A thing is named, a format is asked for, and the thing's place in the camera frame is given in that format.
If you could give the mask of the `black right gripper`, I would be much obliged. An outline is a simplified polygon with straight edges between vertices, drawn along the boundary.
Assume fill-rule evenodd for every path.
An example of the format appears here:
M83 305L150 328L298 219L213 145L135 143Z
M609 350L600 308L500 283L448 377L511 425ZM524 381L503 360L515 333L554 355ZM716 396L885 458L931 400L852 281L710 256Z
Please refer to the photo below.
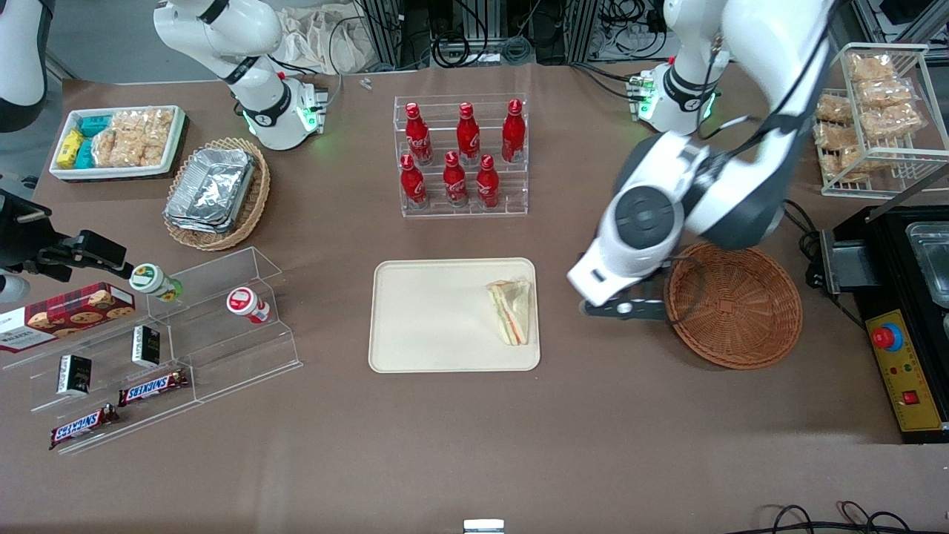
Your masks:
M23 271L27 261L35 260L37 274L59 283L68 283L75 264L112 273L132 273L133 265L126 260L128 250L91 230L82 230L75 239L65 237L55 243L51 214L47 207L2 191L3 270Z

